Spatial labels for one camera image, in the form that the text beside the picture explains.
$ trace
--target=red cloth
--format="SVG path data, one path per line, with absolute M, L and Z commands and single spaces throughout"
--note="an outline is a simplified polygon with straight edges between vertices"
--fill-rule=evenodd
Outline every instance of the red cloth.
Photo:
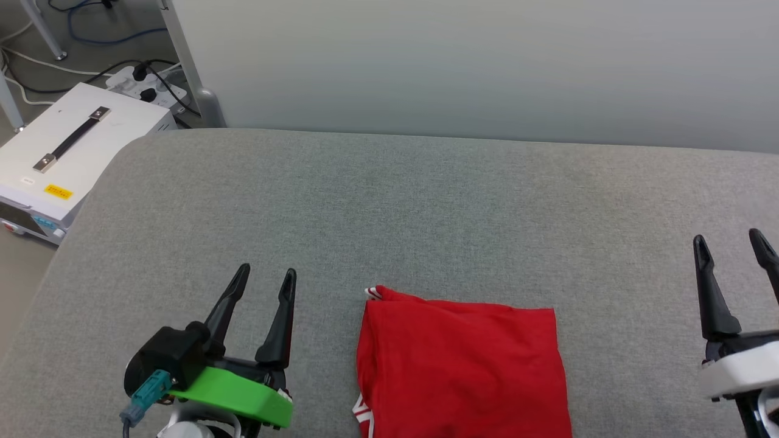
M 353 409 L 364 438 L 571 437 L 553 309 L 366 292 Z

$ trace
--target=display screen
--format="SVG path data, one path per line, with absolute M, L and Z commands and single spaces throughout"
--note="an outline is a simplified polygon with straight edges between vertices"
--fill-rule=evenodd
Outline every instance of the display screen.
M 19 225 L 22 228 L 27 228 L 39 235 L 46 235 L 29 213 L 16 207 L 11 207 L 6 203 L 0 203 L 0 219 L 14 225 Z

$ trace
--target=green plastic part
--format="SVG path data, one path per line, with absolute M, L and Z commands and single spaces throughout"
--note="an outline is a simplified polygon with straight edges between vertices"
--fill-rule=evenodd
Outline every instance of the green plastic part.
M 289 427 L 292 419 L 292 402 L 271 387 L 225 369 L 207 366 L 188 390 L 168 393 L 274 426 Z

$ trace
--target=cable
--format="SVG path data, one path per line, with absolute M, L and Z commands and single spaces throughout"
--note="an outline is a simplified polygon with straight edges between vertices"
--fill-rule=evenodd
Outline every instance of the cable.
M 49 6 L 50 6 L 52 9 L 58 10 L 59 12 L 68 12 L 69 10 L 72 10 L 72 9 L 78 9 L 78 8 L 82 8 L 82 7 L 84 7 L 84 6 L 89 6 L 89 5 L 102 5 L 102 4 L 103 4 L 102 2 L 92 2 L 92 3 L 87 3 L 87 4 L 85 4 L 85 5 L 76 5 L 76 6 L 71 6 L 71 7 L 69 7 L 69 8 L 61 9 L 61 8 L 58 8 L 57 6 L 54 6 L 54 5 L 52 5 L 52 4 L 51 4 L 51 2 L 52 2 L 52 1 L 53 1 L 53 0 L 48 0 L 48 5 L 49 5 Z
M 184 107 L 184 109 L 185 109 L 185 110 L 187 110 L 187 111 L 189 111 L 189 112 L 193 113 L 194 115 L 197 115 L 198 117 L 202 117 L 202 116 L 201 116 L 201 114 L 200 114 L 199 112 L 197 112 L 197 111 L 195 111 L 195 110 L 191 109 L 189 106 L 187 106 L 187 104 L 185 104 L 184 102 L 182 102 L 182 100 L 181 100 L 181 99 L 179 99 L 179 98 L 178 98 L 178 96 L 176 96 L 176 93 L 174 93 L 174 92 L 173 92 L 173 90 L 171 89 L 171 86 L 167 84 L 167 81 L 166 81 L 165 79 L 162 79 L 162 76 L 160 76 L 160 73 L 157 73 L 157 72 L 155 72 L 155 71 L 154 71 L 154 69 L 152 69 L 152 68 L 151 68 L 151 67 L 149 67 L 148 65 L 147 65 L 146 67 L 149 69 L 149 71 L 150 71 L 150 72 L 154 73 L 154 75 L 157 77 L 157 79 L 159 79 L 159 80 L 160 80 L 160 82 L 162 82 L 162 84 L 163 84 L 163 85 L 165 85 L 165 88 L 167 88 L 167 90 L 171 92 L 171 96 L 173 96 L 173 98 L 174 98 L 174 99 L 175 99 L 175 100 L 176 100 L 176 101 L 177 101 L 179 104 L 181 104 L 181 106 L 182 106 L 182 107 Z
M 53 105 L 54 102 L 50 101 L 31 101 L 29 98 L 27 98 L 27 91 L 22 87 L 21 83 L 16 82 L 15 80 L 5 76 L 5 72 L 8 71 L 8 55 L 5 52 L 0 53 L 0 56 L 2 56 L 3 59 L 3 66 L 2 66 L 2 79 L 5 81 L 8 81 L 14 85 L 16 85 L 19 88 L 19 91 L 21 91 L 22 94 L 22 100 L 24 103 L 28 105 Z
M 25 104 L 33 105 L 33 106 L 35 106 L 35 105 L 51 106 L 51 105 L 54 104 L 54 102 L 50 102 L 50 101 L 31 101 L 27 97 L 27 91 L 24 90 L 24 87 L 22 87 L 22 85 L 20 83 L 18 83 L 15 80 L 5 76 L 5 70 L 3 70 L 3 75 L 4 75 L 3 78 L 5 78 L 5 80 L 7 80 L 8 82 L 16 85 L 19 88 L 19 90 L 22 92 L 22 100 L 24 101 Z
M 137 38 L 146 34 L 151 34 L 153 32 L 167 32 L 166 27 L 158 27 L 156 29 L 149 29 L 149 30 L 144 30 L 143 32 L 138 32 L 137 34 L 130 35 L 129 37 L 124 37 L 121 40 L 97 41 L 97 40 L 89 40 L 86 38 L 81 38 L 78 35 L 76 35 L 76 32 L 73 30 L 73 13 L 84 6 L 100 4 L 100 3 L 89 3 L 88 1 L 89 0 L 83 0 L 78 5 L 75 5 L 72 8 L 68 8 L 68 33 L 70 34 L 70 37 L 75 41 L 81 43 L 87 43 L 87 44 L 114 45 L 114 44 L 123 43 L 125 41 L 130 41 L 133 38 Z
M 162 63 L 162 64 L 169 64 L 169 65 L 181 65 L 181 63 L 180 63 L 180 62 L 173 62 L 173 61 L 168 61 L 167 59 L 157 59 L 157 58 L 155 58 L 155 59 L 150 59 L 150 60 L 148 60 L 148 61 L 146 61 L 146 62 L 147 62 L 147 63 L 149 63 L 149 64 L 151 64 L 152 62 L 160 62 L 160 63 Z
M 189 125 L 187 122 L 184 122 L 183 120 L 181 120 L 180 118 L 178 118 L 178 116 L 174 115 L 174 116 L 173 116 L 173 119 L 176 121 L 176 123 L 178 123 L 179 125 L 181 125 L 181 126 L 182 126 L 182 128 L 184 128 L 184 129 L 192 129 L 192 127 L 191 127 L 191 126 L 190 126 L 190 125 Z
M 126 59 L 125 61 L 117 62 L 114 65 L 112 65 L 112 66 L 108 67 L 107 69 L 103 70 L 102 72 L 96 73 L 95 75 L 93 75 L 89 79 L 85 80 L 84 83 L 92 83 L 92 82 L 100 79 L 102 76 L 106 76 L 108 74 L 108 72 L 110 72 L 111 70 L 119 67 L 120 65 L 130 64 L 130 63 L 141 64 L 142 62 L 138 61 L 136 59 Z M 72 87 L 70 87 L 70 88 L 63 88 L 63 89 L 60 89 L 60 90 L 38 90 L 37 88 L 30 87 L 29 85 L 26 85 L 23 81 L 19 80 L 19 76 L 16 75 L 16 73 L 13 71 L 10 59 L 8 59 L 8 61 L 6 61 L 6 65 L 8 67 L 8 73 L 11 76 L 11 78 L 15 79 L 19 83 L 19 85 L 21 87 L 23 87 L 27 91 L 31 91 L 33 93 L 39 93 L 39 94 L 60 94 L 60 93 L 67 93 L 68 91 L 70 91 L 72 89 Z
M 46 65 L 47 67 L 52 67 L 53 69 L 61 70 L 63 72 L 73 73 L 74 75 L 95 76 L 95 75 L 98 74 L 97 72 L 82 72 L 80 70 L 66 69 L 65 67 L 60 67 L 59 65 L 56 65 L 56 64 L 49 64 L 48 62 L 39 61 L 39 60 L 37 60 L 35 58 L 31 58 L 31 57 L 25 55 L 24 53 L 20 53 L 18 51 L 15 51 L 15 50 L 13 50 L 11 48 L 7 48 L 5 46 L 0 46 L 0 49 L 2 49 L 4 51 L 7 51 L 9 53 L 13 53 L 14 55 L 16 55 L 16 56 L 18 56 L 20 58 L 25 58 L 27 61 L 35 62 L 36 64 Z M 112 73 L 104 73 L 103 76 L 113 76 L 113 74 Z

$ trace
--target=white wall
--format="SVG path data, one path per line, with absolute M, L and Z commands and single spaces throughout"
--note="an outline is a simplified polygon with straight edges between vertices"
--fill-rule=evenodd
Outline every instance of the white wall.
M 774 0 L 175 0 L 230 126 L 779 153 Z

